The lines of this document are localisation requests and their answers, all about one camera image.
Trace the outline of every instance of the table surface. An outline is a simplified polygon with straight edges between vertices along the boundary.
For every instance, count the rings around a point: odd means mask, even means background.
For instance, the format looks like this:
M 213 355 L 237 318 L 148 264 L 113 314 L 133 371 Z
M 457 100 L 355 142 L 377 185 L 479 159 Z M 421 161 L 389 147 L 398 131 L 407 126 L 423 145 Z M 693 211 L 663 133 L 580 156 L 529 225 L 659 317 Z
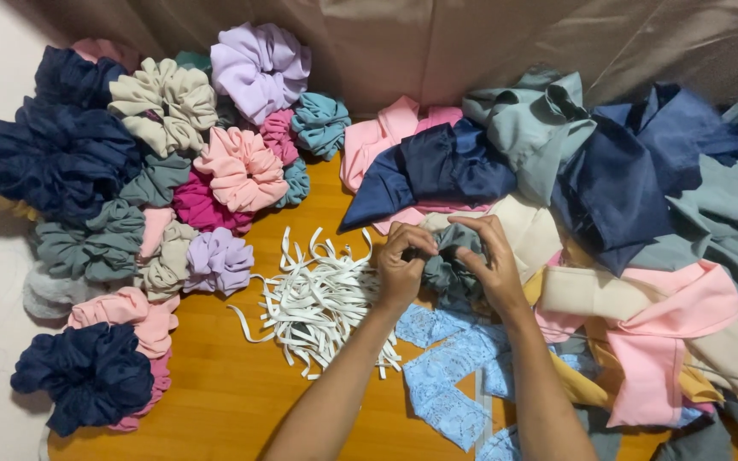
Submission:
M 295 208 L 263 213 L 245 239 L 255 248 L 253 274 L 273 277 L 280 273 L 281 237 L 289 226 L 290 241 L 308 248 L 318 227 L 320 239 L 331 239 L 338 251 L 349 244 L 355 258 L 368 247 L 360 230 L 335 234 L 340 218 L 352 199 L 338 177 L 339 158 L 312 162 L 309 197 Z M 385 237 L 370 230 L 374 243 Z M 290 367 L 273 342 L 252 344 L 243 337 L 238 316 L 227 304 L 239 307 L 249 322 L 252 336 L 263 337 L 264 309 L 258 306 L 262 285 L 254 279 L 248 288 L 233 294 L 190 294 L 176 311 L 179 327 L 173 331 L 170 360 L 172 386 L 137 432 L 119 433 L 106 428 L 81 428 L 67 438 L 53 433 L 49 439 L 52 461 L 190 460 L 221 461 L 255 459 L 292 404 L 311 384 L 302 378 L 300 361 Z M 422 350 L 399 341 L 396 351 L 404 362 Z M 474 459 L 416 418 L 407 402 L 402 373 L 388 369 L 387 378 L 374 374 L 339 459 Z M 474 375 L 457 387 L 474 397 Z M 495 399 L 495 431 L 515 423 L 514 407 Z M 738 460 L 738 426 L 727 424 Z M 620 460 L 647 461 L 670 432 L 628 431 L 622 439 Z

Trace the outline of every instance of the taupe fabric backdrop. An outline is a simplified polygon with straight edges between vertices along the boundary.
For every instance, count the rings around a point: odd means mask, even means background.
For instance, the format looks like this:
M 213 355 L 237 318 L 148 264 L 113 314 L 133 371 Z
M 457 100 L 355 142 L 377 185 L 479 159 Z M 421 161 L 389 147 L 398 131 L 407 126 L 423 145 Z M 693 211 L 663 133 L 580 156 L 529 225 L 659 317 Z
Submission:
M 274 22 L 313 49 L 310 85 L 373 113 L 401 94 L 457 103 L 533 64 L 579 70 L 586 102 L 657 79 L 738 98 L 738 0 L 0 0 L 60 44 L 104 37 L 154 58 Z

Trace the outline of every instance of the light blue scrunchie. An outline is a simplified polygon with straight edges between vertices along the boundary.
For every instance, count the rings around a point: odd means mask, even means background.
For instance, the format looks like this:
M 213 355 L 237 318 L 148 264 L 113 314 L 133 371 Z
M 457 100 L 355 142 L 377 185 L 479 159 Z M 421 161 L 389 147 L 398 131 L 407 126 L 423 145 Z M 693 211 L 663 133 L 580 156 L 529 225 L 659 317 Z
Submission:
M 130 205 L 150 204 L 164 207 L 172 202 L 173 188 L 190 178 L 193 163 L 173 152 L 167 158 L 158 155 L 144 157 L 141 173 L 121 189 L 119 197 Z
M 343 149 L 343 129 L 352 125 L 343 101 L 319 93 L 302 93 L 292 116 L 298 145 L 327 162 Z
M 90 281 L 119 280 L 135 274 L 135 254 L 144 233 L 144 214 L 117 198 L 88 220 L 86 227 L 60 222 L 36 226 L 41 242 L 36 250 L 54 277 Z
M 309 195 L 309 175 L 307 174 L 307 163 L 301 157 L 294 162 L 284 166 L 284 180 L 290 184 L 286 191 L 274 205 L 275 208 L 283 208 L 286 205 L 297 205 Z

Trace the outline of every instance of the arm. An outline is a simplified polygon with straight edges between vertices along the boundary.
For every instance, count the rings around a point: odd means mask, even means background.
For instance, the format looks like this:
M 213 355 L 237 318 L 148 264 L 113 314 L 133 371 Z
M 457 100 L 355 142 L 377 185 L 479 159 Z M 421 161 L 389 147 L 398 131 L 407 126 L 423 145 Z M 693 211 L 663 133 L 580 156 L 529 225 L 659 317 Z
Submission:
M 594 446 L 568 401 L 548 347 L 523 295 L 512 249 L 500 221 L 450 217 L 477 231 L 486 242 L 489 266 L 467 248 L 457 257 L 477 276 L 486 299 L 503 320 L 512 345 L 520 449 L 528 461 L 597 461 Z
M 401 259 L 409 247 L 437 254 L 431 234 L 393 223 L 378 257 L 381 295 L 360 326 L 290 410 L 264 455 L 267 461 L 336 459 L 352 431 L 369 376 L 395 323 L 417 296 L 423 259 Z

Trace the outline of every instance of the hand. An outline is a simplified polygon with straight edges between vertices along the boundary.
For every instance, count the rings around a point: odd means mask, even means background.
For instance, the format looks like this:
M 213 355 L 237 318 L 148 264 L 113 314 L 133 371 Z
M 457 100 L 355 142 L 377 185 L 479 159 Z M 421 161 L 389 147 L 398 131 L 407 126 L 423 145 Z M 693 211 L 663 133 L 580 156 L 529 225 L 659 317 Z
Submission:
M 411 224 L 393 222 L 386 246 L 377 259 L 377 271 L 381 275 L 381 296 L 375 303 L 376 306 L 403 313 L 417 296 L 425 260 L 414 257 L 411 261 L 405 261 L 402 255 L 411 247 L 430 256 L 437 254 L 437 242 L 428 231 Z
M 528 301 L 522 291 L 520 273 L 514 262 L 514 252 L 508 244 L 503 226 L 496 216 L 478 218 L 450 216 L 449 222 L 457 222 L 477 231 L 487 249 L 488 267 L 480 256 L 469 248 L 459 247 L 455 256 L 466 264 L 466 268 L 477 276 L 483 285 L 489 305 L 501 316 L 526 309 Z

